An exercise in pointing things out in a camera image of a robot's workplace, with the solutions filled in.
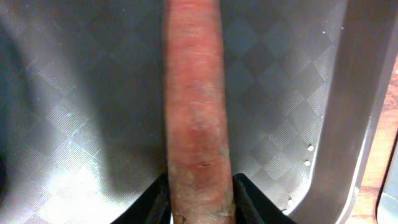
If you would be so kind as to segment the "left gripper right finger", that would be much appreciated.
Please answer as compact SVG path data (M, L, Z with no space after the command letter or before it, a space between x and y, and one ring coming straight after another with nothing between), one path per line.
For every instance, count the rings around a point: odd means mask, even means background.
M237 224L296 224L242 173L233 176Z

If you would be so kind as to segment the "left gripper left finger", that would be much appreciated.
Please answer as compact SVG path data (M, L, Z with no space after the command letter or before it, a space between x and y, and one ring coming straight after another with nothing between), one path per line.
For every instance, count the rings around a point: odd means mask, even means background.
M112 224L171 224L167 174L160 175Z

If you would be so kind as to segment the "orange carrot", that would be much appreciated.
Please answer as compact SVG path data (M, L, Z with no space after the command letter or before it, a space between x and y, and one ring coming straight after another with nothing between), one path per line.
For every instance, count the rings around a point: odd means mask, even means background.
M234 223L219 1L166 0L162 31L174 222Z

